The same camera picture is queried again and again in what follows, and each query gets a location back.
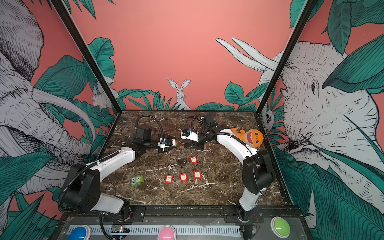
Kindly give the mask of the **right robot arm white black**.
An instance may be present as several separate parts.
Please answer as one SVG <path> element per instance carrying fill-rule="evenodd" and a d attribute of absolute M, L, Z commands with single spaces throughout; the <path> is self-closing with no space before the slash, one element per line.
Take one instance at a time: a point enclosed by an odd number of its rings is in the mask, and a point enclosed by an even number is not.
<path fill-rule="evenodd" d="M 198 119 L 201 129 L 194 127 L 181 130 L 181 139 L 186 149 L 203 150 L 205 143 L 216 142 L 228 149 L 242 164 L 242 182 L 245 186 L 237 206 L 240 221 L 249 220 L 255 213 L 260 197 L 275 180 L 271 156 L 258 148 L 264 141 L 257 129 L 248 131 L 218 124 L 212 115 L 193 117 Z"/>

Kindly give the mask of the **red padlock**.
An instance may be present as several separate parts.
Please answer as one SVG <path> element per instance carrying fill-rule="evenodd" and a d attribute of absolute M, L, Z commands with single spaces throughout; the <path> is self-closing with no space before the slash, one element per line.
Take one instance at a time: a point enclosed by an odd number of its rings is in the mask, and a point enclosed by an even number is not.
<path fill-rule="evenodd" d="M 165 183 L 172 184 L 174 177 L 172 175 L 166 175 Z"/>
<path fill-rule="evenodd" d="M 180 180 L 182 183 L 187 182 L 188 181 L 187 173 L 180 174 Z"/>
<path fill-rule="evenodd" d="M 198 163 L 198 159 L 196 156 L 190 157 L 190 162 L 192 165 L 195 165 Z"/>
<path fill-rule="evenodd" d="M 201 179 L 202 178 L 202 174 L 200 171 L 194 171 L 194 179 L 197 180 L 197 179 Z"/>

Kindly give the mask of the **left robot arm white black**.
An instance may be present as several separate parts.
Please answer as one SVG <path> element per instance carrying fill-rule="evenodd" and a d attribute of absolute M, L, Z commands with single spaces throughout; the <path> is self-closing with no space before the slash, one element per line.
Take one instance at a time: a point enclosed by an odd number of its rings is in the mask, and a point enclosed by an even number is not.
<path fill-rule="evenodd" d="M 128 143 L 122 144 L 118 151 L 86 165 L 73 165 L 59 195 L 59 211 L 97 213 L 115 222 L 128 221 L 132 217 L 130 202 L 121 197 L 103 194 L 101 182 L 116 170 L 144 155 L 148 149 L 166 153 L 176 148 L 177 139 L 166 135 L 160 121 L 155 121 L 160 128 L 157 137 L 152 136 L 151 126 L 135 123 L 135 135 Z"/>

